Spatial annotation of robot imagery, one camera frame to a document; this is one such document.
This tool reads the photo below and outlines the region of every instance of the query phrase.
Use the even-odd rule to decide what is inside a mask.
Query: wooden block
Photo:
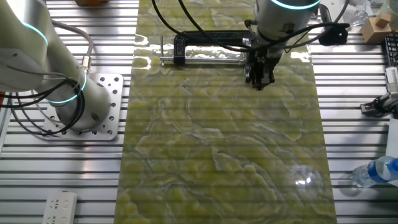
[[[386,14],[386,13],[382,13],[376,19],[376,26],[385,27],[385,26],[388,25],[388,23],[390,23],[390,21],[391,21],[391,15],[390,14]]]
[[[75,0],[79,6],[92,6],[101,3],[107,3],[109,0]]]
[[[370,17],[362,26],[361,33],[367,44],[378,44],[392,32],[389,24],[379,27],[376,25],[376,21],[377,18]]]

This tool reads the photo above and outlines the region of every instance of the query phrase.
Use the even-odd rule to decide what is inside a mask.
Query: cable
[[[334,23],[337,23],[342,17],[344,12],[346,11],[347,7],[349,5],[349,0],[346,0],[344,3],[343,8],[341,9],[340,13],[338,14],[338,16],[336,17]],[[312,42],[318,40],[319,38],[323,37],[324,35],[326,35],[327,31],[323,31],[321,34],[319,34],[318,36],[306,41],[306,42],[302,42],[301,44],[297,44],[297,45],[291,45],[291,46],[284,46],[282,47],[283,49],[293,49],[293,48],[297,48],[297,47],[303,47],[307,44],[311,44]]]
[[[177,30],[174,29],[172,26],[170,26],[170,24],[167,23],[167,21],[162,17],[162,15],[161,15],[159,9],[157,8],[157,5],[156,5],[155,0],[152,0],[152,4],[153,4],[153,6],[154,6],[154,9],[155,9],[157,15],[159,16],[159,19],[164,23],[164,25],[165,25],[166,27],[168,27],[171,31],[175,32],[176,34],[185,36],[185,37],[187,37],[187,38],[191,38],[189,35],[185,35],[185,34],[179,32],[179,31],[177,31]],[[303,33],[303,32],[310,31],[310,30],[312,30],[312,29],[319,28],[319,27],[328,27],[328,26],[342,26],[342,24],[338,24],[338,23],[335,23],[335,22],[327,22],[327,23],[322,23],[322,24],[315,24],[315,25],[308,26],[308,27],[305,27],[305,28],[303,28],[303,29],[300,29],[300,30],[298,30],[298,31],[296,31],[296,32],[294,32],[294,33],[292,33],[292,34],[290,34],[290,35],[288,35],[288,36],[285,36],[285,37],[283,37],[283,38],[281,38],[281,39],[279,39],[279,40],[276,40],[276,41],[274,41],[274,42],[272,42],[272,43],[270,43],[270,44],[268,44],[268,45],[263,45],[263,46],[260,46],[260,47],[257,47],[257,48],[250,48],[250,49],[234,49],[234,48],[232,48],[231,50],[237,51],[237,52],[256,52],[256,51],[259,51],[259,50],[265,50],[265,49],[267,49],[267,48],[269,48],[269,47],[272,47],[272,46],[275,46],[275,45],[277,45],[277,44],[286,42],[286,41],[288,41],[290,38],[292,38],[292,37],[294,37],[294,36],[296,36],[296,35],[299,35],[299,34],[301,34],[301,33]]]
[[[200,40],[200,41],[206,40],[206,39],[202,39],[202,38],[192,37],[192,36],[189,36],[189,35],[187,35],[187,34],[183,34],[182,32],[180,32],[180,31],[174,29],[174,28],[163,18],[162,14],[161,14],[160,11],[159,11],[159,8],[158,8],[157,5],[156,5],[155,0],[152,0],[152,5],[154,6],[155,12],[156,12],[157,16],[159,17],[159,19],[163,22],[163,24],[164,24],[167,28],[169,28],[169,29],[170,29],[171,31],[173,31],[174,33],[176,33],[176,34],[178,34],[178,35],[181,35],[181,36],[183,36],[183,37],[185,37],[185,38],[193,39],[193,40]],[[244,45],[244,44],[238,44],[238,45],[232,45],[232,46],[244,47],[244,48],[250,49],[250,46],[247,46],[247,45]],[[240,52],[239,49],[234,49],[234,48],[232,48],[232,50],[233,50],[233,51],[238,51],[238,52]]]
[[[182,0],[178,0],[178,2],[180,3],[180,6],[182,8],[182,10],[184,11],[185,15],[188,17],[188,19],[191,21],[191,23],[204,35],[206,36],[209,40],[211,40],[214,44],[219,45],[220,47],[223,47],[225,49],[228,50],[233,50],[236,51],[236,48],[230,47],[228,45],[231,45],[229,43],[222,43],[212,37],[210,37],[210,35],[208,35],[200,26],[199,24],[197,24],[197,22],[193,19],[193,17],[190,15],[190,13],[188,12],[187,8],[185,7],[184,3],[182,2]],[[238,46],[238,47],[248,47],[247,45],[244,44],[236,44],[234,46]]]
[[[38,103],[35,103],[35,105],[36,105],[37,109],[40,111],[40,113],[42,113],[42,115],[43,115],[45,118],[47,118],[47,119],[49,119],[49,120],[51,120],[52,122],[55,122],[55,123],[63,123],[62,121],[57,121],[56,119],[52,119],[52,118],[50,118],[49,116],[47,116],[47,114],[44,113],[44,111],[41,109],[41,107],[39,106]]]
[[[45,97],[47,97],[47,96],[49,96],[49,94],[51,94],[53,91],[55,91],[57,88],[60,88],[61,86],[63,86],[63,85],[66,85],[67,83],[70,83],[72,81],[72,79],[67,79],[67,80],[64,80],[64,81],[62,81],[62,82],[60,82],[58,85],[56,85],[55,87],[53,87],[53,88],[51,88],[51,89],[49,89],[49,90],[46,90],[46,91],[43,91],[43,92],[41,92],[41,93],[38,93],[38,94],[34,94],[34,95],[28,95],[28,96],[13,96],[13,95],[6,95],[6,94],[0,94],[0,97],[3,97],[3,98],[10,98],[10,99],[31,99],[31,98],[33,98],[33,97],[40,97],[40,96],[45,96]]]
[[[294,42],[294,44],[292,46],[296,46],[296,44],[302,40],[310,31],[306,31],[305,34],[303,34],[303,36],[301,36],[298,40],[296,40],[296,42]],[[293,48],[289,48],[288,50],[284,49],[285,53],[289,53]]]
[[[30,130],[29,128],[27,128],[26,126],[24,126],[21,121],[19,120],[16,112],[14,109],[11,109],[12,111],[12,115],[14,116],[15,120],[19,123],[19,125],[24,128],[27,132],[33,134],[33,135],[41,135],[41,136],[49,136],[49,135],[54,135],[54,134],[58,134],[58,133],[63,133],[64,131],[70,129],[73,125],[76,124],[76,122],[81,118],[81,116],[83,116],[84,110],[85,110],[85,97],[83,95],[83,93],[81,93],[80,90],[75,90],[76,94],[79,96],[77,98],[77,104],[76,104],[76,111],[73,115],[73,119],[71,120],[71,122],[69,122],[64,128],[58,130],[58,131],[49,131],[49,130],[45,130],[43,128],[41,128],[40,126],[38,126],[37,124],[35,124],[30,118],[29,116],[26,114],[26,112],[24,111],[24,108],[21,108],[23,114],[26,116],[26,118],[28,119],[28,121],[30,121],[36,128],[39,128],[41,131],[45,132],[45,133],[39,133],[39,132],[35,132]]]
[[[91,53],[93,52],[93,48],[94,48],[94,42],[93,42],[93,39],[90,37],[90,35],[88,35],[86,32],[82,31],[79,28],[63,24],[63,23],[55,21],[53,19],[51,20],[51,22],[52,22],[53,25],[55,25],[55,26],[57,26],[59,28],[62,28],[62,29],[65,29],[65,30],[69,30],[69,31],[74,32],[76,34],[80,34],[85,39],[87,39],[87,41],[88,41],[88,50],[87,50],[87,53],[86,53],[85,56],[89,56],[89,57],[91,56]]]
[[[31,72],[31,71],[27,71],[27,70],[23,70],[23,69],[20,69],[20,68],[13,67],[11,65],[7,65],[7,64],[2,63],[2,62],[0,62],[0,63],[3,64],[4,66],[6,66],[7,68],[13,69],[13,70],[18,71],[18,72],[24,72],[24,73],[28,73],[28,74],[32,74],[32,75],[56,75],[56,76],[60,76],[60,77],[64,77],[64,78],[69,78],[65,74],[59,73],[59,72],[42,72],[42,73],[40,73],[40,72]]]

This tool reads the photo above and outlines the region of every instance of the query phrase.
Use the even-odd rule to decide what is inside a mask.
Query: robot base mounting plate
[[[107,117],[94,128],[85,131],[68,130],[53,136],[45,136],[49,141],[115,141],[118,136],[119,117],[123,95],[123,76],[120,74],[90,74],[92,80],[103,85],[111,97],[110,110]],[[55,108],[47,108],[47,116],[58,118]],[[44,121],[46,130],[59,130],[65,127],[62,123],[56,123],[49,119]]]

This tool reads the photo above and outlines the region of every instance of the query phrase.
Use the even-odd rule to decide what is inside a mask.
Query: bottle cap
[[[391,161],[391,166],[394,170],[398,171],[398,159],[393,159]]]

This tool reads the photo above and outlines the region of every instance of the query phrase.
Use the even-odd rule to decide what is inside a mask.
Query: metal rod
[[[160,51],[162,52],[162,57],[164,57],[164,52],[163,52],[163,36],[160,36]]]
[[[168,61],[172,62],[173,57],[160,57],[161,61]],[[185,58],[186,62],[210,62],[210,63],[243,63],[243,60],[240,59],[223,59],[223,58],[192,58],[192,57],[186,57]]]

